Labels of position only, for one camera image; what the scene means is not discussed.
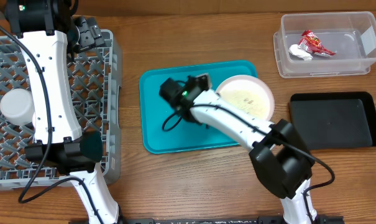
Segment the white plate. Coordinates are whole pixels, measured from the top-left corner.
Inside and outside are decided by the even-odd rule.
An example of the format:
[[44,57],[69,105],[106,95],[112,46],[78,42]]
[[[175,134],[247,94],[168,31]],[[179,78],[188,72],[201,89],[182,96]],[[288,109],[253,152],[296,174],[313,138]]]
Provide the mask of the white plate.
[[263,120],[271,120],[275,100],[270,88],[250,75],[236,75],[224,80],[216,89],[221,98],[236,108]]

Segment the grey bowl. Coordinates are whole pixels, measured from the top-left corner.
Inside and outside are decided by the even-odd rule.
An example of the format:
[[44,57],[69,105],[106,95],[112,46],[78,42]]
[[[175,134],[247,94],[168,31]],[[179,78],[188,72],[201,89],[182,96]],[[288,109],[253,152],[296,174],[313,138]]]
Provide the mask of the grey bowl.
[[31,92],[21,88],[10,90],[2,97],[0,110],[11,124],[22,126],[31,123],[35,112]]

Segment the white napkin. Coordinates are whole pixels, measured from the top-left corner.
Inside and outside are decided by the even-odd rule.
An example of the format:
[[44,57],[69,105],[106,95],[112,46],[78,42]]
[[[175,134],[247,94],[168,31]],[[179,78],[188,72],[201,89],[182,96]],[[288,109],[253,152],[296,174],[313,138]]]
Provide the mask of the white napkin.
[[307,51],[301,49],[298,44],[293,44],[288,49],[289,53],[303,59],[304,61],[309,61],[313,59],[313,56]]

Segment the red foil wrapper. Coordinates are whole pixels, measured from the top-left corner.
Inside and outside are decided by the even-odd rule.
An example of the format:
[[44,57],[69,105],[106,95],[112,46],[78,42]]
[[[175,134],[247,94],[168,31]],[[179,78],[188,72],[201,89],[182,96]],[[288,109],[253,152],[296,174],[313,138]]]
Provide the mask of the red foil wrapper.
[[310,54],[331,57],[335,53],[326,49],[321,43],[320,39],[311,31],[305,30],[298,43],[298,47]]

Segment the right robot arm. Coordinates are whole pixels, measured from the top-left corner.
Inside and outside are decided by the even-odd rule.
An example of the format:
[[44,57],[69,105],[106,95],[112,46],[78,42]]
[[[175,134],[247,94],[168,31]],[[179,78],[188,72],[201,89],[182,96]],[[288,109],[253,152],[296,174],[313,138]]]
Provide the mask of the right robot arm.
[[309,186],[314,158],[294,126],[256,118],[211,88],[208,74],[186,81],[166,79],[159,95],[190,123],[215,128],[248,150],[260,183],[281,200],[285,223],[314,223]]

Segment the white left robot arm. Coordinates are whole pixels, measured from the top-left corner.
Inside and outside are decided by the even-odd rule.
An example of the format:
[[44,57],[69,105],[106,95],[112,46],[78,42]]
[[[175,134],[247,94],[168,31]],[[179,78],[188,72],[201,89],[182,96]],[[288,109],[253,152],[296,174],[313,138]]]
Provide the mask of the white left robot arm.
[[35,141],[26,158],[56,168],[78,192],[90,223],[121,223],[101,170],[98,131],[83,132],[73,107],[68,62],[75,54],[105,45],[93,18],[76,16],[77,1],[8,0],[7,33],[27,66],[35,113]]

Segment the grey dishwasher rack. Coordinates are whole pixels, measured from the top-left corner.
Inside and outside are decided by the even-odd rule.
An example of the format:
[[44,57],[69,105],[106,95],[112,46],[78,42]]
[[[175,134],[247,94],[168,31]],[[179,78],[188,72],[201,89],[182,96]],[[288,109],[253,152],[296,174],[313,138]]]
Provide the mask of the grey dishwasher rack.
[[[106,45],[75,56],[68,63],[68,80],[77,120],[84,132],[99,131],[103,142],[101,169],[107,184],[121,172],[121,129],[119,90],[122,51],[110,30],[101,35]],[[29,78],[20,48],[0,36],[0,102],[9,90],[29,90]],[[0,110],[0,191],[22,188],[32,177],[36,164],[25,158],[24,148],[34,140],[32,124],[15,126]]]

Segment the teal serving tray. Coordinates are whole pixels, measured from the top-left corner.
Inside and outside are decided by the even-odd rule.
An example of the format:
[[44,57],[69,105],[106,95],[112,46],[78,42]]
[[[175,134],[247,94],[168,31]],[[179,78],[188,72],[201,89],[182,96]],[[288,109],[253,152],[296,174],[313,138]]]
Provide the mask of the teal serving tray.
[[213,89],[225,79],[234,75],[257,76],[255,66],[248,60],[232,60],[183,67],[163,68],[146,71],[139,80],[142,137],[145,148],[153,154],[195,151],[219,147],[236,146],[237,143],[212,127],[181,121],[169,132],[162,130],[162,124],[173,110],[160,97],[160,85],[168,78],[187,80],[208,73]]

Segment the pink cup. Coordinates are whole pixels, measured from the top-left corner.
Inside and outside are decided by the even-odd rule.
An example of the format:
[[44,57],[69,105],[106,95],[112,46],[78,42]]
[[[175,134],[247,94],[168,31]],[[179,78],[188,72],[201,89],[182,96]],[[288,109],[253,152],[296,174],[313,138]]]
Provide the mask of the pink cup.
[[32,115],[32,125],[33,125],[34,128],[36,128],[36,115],[35,115],[35,113],[33,113],[33,115]]

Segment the black tray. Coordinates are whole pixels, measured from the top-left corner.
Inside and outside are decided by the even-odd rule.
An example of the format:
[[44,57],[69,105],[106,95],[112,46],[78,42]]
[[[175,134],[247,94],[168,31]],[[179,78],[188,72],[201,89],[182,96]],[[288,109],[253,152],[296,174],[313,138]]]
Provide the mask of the black tray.
[[376,109],[366,91],[296,93],[289,109],[309,150],[376,147]]

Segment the clear plastic bin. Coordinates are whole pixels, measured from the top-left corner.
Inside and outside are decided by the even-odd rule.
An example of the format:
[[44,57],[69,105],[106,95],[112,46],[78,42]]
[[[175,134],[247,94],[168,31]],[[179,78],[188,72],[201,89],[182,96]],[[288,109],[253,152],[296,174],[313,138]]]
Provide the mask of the clear plastic bin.
[[[278,32],[282,36],[298,34],[299,40],[294,44],[298,44],[301,35],[305,30],[311,30],[321,41],[323,46],[334,52],[335,46],[340,48],[346,45],[336,40],[334,37],[328,37],[322,40],[319,33],[335,33],[335,32],[349,32],[362,44],[361,35],[370,27],[374,28],[376,36],[376,20],[374,15],[368,11],[362,12],[324,12],[324,13],[309,13],[309,14],[285,14],[281,18],[280,29]],[[366,62],[376,62],[376,49],[366,55],[363,54]]]

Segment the white label on bin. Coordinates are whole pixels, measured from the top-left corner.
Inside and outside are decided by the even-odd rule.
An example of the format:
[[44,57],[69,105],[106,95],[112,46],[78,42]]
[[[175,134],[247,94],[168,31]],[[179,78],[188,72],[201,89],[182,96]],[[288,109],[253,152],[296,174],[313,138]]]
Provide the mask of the white label on bin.
[[376,36],[374,28],[370,26],[362,35],[361,40],[366,55],[376,49]]

